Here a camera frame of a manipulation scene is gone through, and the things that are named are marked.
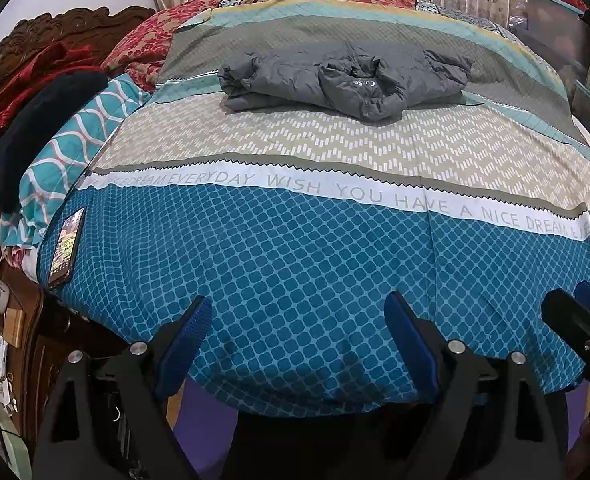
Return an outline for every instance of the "beige chevron stripe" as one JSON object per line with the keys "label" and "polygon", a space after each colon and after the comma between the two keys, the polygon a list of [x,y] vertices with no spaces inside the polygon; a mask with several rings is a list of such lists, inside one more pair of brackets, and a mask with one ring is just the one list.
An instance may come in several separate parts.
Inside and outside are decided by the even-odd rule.
{"label": "beige chevron stripe", "polygon": [[223,98],[218,92],[147,105],[124,121],[94,168],[231,152],[287,155],[590,210],[589,161],[485,106],[407,110],[399,121],[367,124],[319,108],[231,113]]}

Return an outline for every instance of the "carved wooden bed frame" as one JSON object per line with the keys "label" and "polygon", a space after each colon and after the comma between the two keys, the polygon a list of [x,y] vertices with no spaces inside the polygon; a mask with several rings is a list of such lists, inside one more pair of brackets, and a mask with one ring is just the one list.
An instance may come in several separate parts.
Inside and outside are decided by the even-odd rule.
{"label": "carved wooden bed frame", "polygon": [[0,41],[0,89],[35,54],[54,41],[63,41],[73,48],[91,46],[99,64],[121,38],[154,12],[144,7],[127,7],[110,16],[107,7],[101,7],[71,9],[55,17],[46,13],[33,20],[21,20]]}

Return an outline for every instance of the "black clamp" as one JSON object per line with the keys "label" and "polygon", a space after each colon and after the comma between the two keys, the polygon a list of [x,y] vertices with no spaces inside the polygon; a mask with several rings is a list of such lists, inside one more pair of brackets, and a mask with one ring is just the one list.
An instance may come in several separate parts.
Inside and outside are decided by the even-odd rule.
{"label": "black clamp", "polygon": [[[487,358],[446,341],[398,291],[384,316],[422,400],[434,403],[404,480],[562,478],[552,420],[524,354]],[[481,422],[471,422],[473,410]]]}
{"label": "black clamp", "polygon": [[101,360],[72,352],[44,413],[35,480],[198,480],[163,407],[186,377],[211,317],[211,304],[198,296],[149,343]]}

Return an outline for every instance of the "gray jacket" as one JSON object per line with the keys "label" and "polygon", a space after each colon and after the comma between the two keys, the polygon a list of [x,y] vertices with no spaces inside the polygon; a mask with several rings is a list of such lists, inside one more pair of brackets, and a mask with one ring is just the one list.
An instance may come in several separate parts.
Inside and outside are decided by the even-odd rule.
{"label": "gray jacket", "polygon": [[232,110],[300,102],[379,121],[459,93],[471,64],[408,44],[313,43],[245,52],[217,75]]}

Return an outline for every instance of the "smartphone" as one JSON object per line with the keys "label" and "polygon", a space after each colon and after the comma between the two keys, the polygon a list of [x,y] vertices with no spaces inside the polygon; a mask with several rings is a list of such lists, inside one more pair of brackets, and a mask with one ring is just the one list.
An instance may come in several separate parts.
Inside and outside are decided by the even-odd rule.
{"label": "smartphone", "polygon": [[57,247],[53,254],[53,261],[50,264],[50,275],[48,277],[48,288],[62,285],[70,280],[73,272],[73,263],[79,243],[79,231],[84,222],[86,208],[75,211],[64,220],[57,240]]}

